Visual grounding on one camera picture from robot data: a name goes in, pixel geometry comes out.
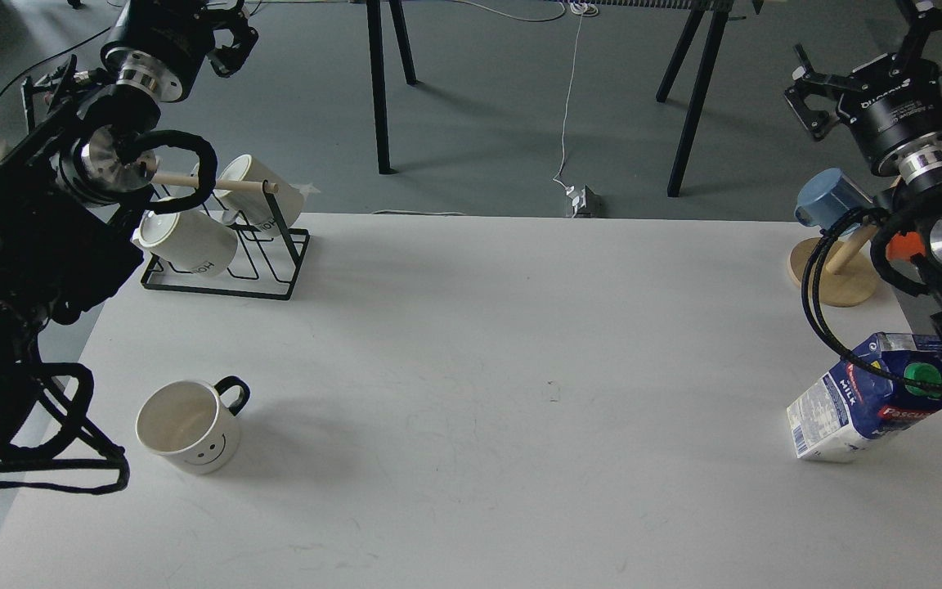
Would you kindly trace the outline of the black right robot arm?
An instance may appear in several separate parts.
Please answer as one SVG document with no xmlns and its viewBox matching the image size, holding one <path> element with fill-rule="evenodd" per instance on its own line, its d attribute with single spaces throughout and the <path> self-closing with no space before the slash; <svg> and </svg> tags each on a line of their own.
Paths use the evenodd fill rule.
<svg viewBox="0 0 942 589">
<path fill-rule="evenodd" d="M 801 306 L 814 333 L 841 359 L 942 396 L 942 384 L 865 362 L 834 335 L 821 309 L 821 272 L 833 247 L 845 232 L 870 228 L 875 272 L 895 290 L 938 303 L 931 324 L 942 342 L 942 5 L 900 1 L 898 7 L 908 26 L 898 49 L 848 74 L 816 71 L 803 46 L 795 47 L 800 66 L 783 96 L 801 127 L 822 141 L 844 124 L 870 172 L 896 179 L 889 190 L 868 196 L 834 170 L 801 190 L 797 217 L 821 228 L 805 261 Z"/>
</svg>

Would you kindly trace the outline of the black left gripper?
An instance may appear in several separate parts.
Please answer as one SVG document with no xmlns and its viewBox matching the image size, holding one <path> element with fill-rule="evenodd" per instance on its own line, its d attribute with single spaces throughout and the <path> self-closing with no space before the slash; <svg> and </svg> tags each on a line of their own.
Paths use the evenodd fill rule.
<svg viewBox="0 0 942 589">
<path fill-rule="evenodd" d="M 205 60 L 217 77 L 230 78 L 246 63 L 259 34 L 247 11 L 210 7 L 206 1 L 127 1 L 101 49 L 101 62 L 116 74 L 145 66 L 157 78 L 156 100 L 188 97 Z M 231 44 L 216 46 L 226 30 Z"/>
</svg>

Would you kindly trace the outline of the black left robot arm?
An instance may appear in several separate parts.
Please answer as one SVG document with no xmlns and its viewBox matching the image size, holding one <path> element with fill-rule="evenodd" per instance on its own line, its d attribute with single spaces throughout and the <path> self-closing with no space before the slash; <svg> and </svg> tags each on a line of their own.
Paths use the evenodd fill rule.
<svg viewBox="0 0 942 589">
<path fill-rule="evenodd" d="M 0 150 L 0 489 L 11 473 L 111 470 L 90 495 L 121 491 L 130 467 L 88 418 L 94 380 L 40 357 L 48 323 L 74 324 L 142 264 L 142 214 L 198 208 L 218 158 L 206 139 L 160 130 L 160 106 L 190 94 L 202 64 L 221 78 L 245 64 L 258 31 L 244 4 L 128 1 L 101 49 L 23 85 L 29 134 Z"/>
</svg>

